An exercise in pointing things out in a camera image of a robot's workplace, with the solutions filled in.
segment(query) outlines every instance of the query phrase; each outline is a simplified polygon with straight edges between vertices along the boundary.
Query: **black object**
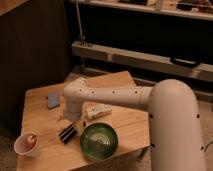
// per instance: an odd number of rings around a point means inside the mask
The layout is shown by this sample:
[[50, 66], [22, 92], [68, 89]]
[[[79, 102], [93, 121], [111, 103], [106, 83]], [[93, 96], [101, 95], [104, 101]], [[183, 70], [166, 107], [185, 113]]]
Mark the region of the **black object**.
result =
[[175, 57], [171, 57], [170, 62], [172, 62], [173, 64], [182, 65], [182, 66], [189, 67], [189, 68], [196, 67], [201, 63], [200, 60], [189, 61], [189, 60], [178, 59]]
[[73, 124], [70, 124], [59, 134], [59, 138], [64, 144], [67, 144], [76, 134], [77, 131], [73, 127]]

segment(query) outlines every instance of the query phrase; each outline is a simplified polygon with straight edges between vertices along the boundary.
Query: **green glass bowl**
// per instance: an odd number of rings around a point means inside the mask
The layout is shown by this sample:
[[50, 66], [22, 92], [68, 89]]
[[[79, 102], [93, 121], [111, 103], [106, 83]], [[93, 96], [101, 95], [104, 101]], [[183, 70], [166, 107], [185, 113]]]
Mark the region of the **green glass bowl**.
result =
[[116, 151], [118, 136], [111, 126], [95, 123], [84, 130], [80, 144], [89, 160], [101, 161], [109, 158]]

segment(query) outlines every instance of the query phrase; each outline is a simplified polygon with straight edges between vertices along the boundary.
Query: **wooden table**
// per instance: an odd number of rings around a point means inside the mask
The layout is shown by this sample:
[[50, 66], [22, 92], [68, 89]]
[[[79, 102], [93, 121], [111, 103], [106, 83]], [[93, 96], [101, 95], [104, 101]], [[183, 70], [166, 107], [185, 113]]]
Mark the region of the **wooden table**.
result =
[[[128, 72], [92, 77], [88, 79], [88, 82], [89, 86], [92, 87], [135, 85]], [[58, 138], [59, 133], [70, 124], [68, 120], [59, 119], [64, 108], [62, 91], [65, 84], [67, 83], [36, 88], [26, 92], [22, 133], [28, 131], [37, 133], [42, 152], [37, 158], [19, 156], [18, 171], [67, 171], [93, 163], [83, 156], [78, 136], [75, 136], [67, 145], [64, 145]], [[51, 92], [60, 94], [60, 107], [49, 110], [46, 95]], [[110, 115], [93, 120], [93, 122], [108, 123], [118, 134], [119, 145], [112, 157], [149, 146], [148, 115], [146, 112], [113, 106]]]

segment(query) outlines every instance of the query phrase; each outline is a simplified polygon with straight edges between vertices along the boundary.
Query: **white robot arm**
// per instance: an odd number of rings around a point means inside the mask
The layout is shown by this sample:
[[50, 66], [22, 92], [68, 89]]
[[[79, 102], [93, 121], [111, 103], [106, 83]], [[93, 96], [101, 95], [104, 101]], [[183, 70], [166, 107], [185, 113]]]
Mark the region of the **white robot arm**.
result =
[[178, 80], [152, 87], [91, 88], [79, 78], [64, 88], [64, 115], [81, 117], [85, 101], [148, 110], [153, 171], [206, 171], [199, 111], [193, 91]]

